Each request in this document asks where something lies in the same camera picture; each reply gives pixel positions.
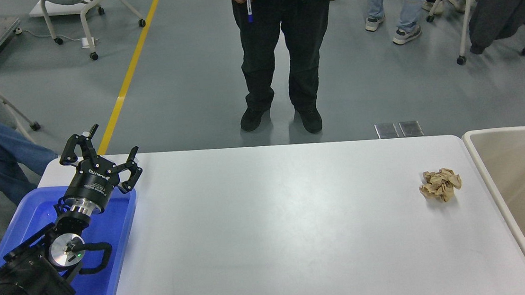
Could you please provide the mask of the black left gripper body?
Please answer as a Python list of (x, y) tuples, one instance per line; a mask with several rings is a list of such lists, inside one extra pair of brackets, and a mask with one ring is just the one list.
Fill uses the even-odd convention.
[(72, 206), (85, 199), (95, 205), (94, 213), (105, 211), (115, 186), (120, 182), (118, 174), (109, 174), (107, 171), (116, 164), (100, 157), (99, 168), (91, 159), (79, 162), (70, 186), (65, 193), (65, 205)]

